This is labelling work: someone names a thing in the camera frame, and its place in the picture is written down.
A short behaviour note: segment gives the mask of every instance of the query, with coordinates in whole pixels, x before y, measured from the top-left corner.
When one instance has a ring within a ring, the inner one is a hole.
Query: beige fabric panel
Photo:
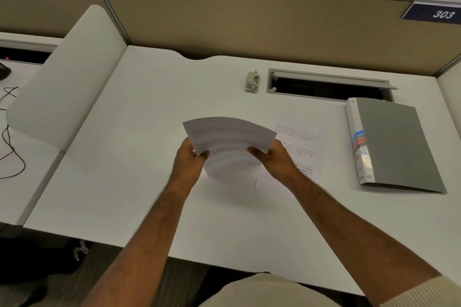
[[[103,0],[0,0],[0,31],[62,38],[93,4],[114,22]]]
[[[433,75],[461,25],[400,20],[402,0],[109,0],[134,45]]]

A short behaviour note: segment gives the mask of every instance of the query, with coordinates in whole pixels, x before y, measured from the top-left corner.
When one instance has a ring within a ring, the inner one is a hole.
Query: document
[[[249,121],[209,117],[183,123],[197,154],[210,151],[204,170],[211,174],[232,165],[257,165],[259,162],[247,151],[257,147],[267,153],[276,133]]]
[[[324,158],[326,130],[307,124],[280,122],[275,127],[277,139],[282,142],[298,169],[314,182],[319,181]],[[256,180],[256,189],[297,203],[295,196],[262,167]]]

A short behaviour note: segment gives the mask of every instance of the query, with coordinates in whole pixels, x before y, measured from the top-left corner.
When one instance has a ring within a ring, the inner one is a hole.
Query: wire
[[[13,97],[17,97],[16,95],[12,94],[12,92],[16,89],[19,89],[18,86],[15,86],[15,87],[12,87],[12,88],[3,88],[3,91],[6,92],[6,94],[4,94],[2,97],[0,97],[0,101],[3,100],[5,97],[7,97],[8,95],[11,95]],[[1,133],[1,138],[3,140],[3,142],[5,142],[5,144],[10,147],[10,152],[8,154],[5,154],[2,158],[0,158],[0,161],[2,161],[4,158],[8,157],[9,155],[11,154],[15,154],[16,157],[19,158],[19,160],[22,162],[23,164],[23,168],[15,173],[14,175],[11,175],[11,176],[6,176],[6,177],[0,177],[0,180],[2,179],[5,179],[5,178],[12,178],[12,177],[15,177],[15,176],[18,176],[20,173],[22,173],[25,169],[26,169],[26,162],[24,161],[24,159],[16,152],[16,149],[11,145],[11,135],[10,135],[10,126],[8,124],[6,124],[6,128],[2,131]]]

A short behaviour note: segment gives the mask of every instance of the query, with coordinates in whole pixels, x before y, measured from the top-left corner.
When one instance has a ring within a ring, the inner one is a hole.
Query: gray binder
[[[414,107],[359,97],[346,111],[360,184],[447,192]]]

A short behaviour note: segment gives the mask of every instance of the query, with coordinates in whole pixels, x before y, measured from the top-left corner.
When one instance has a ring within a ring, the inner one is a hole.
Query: forearm
[[[168,185],[83,307],[150,306],[188,191]]]
[[[289,188],[373,305],[378,306],[440,275],[407,247],[343,207],[308,178],[299,177]]]

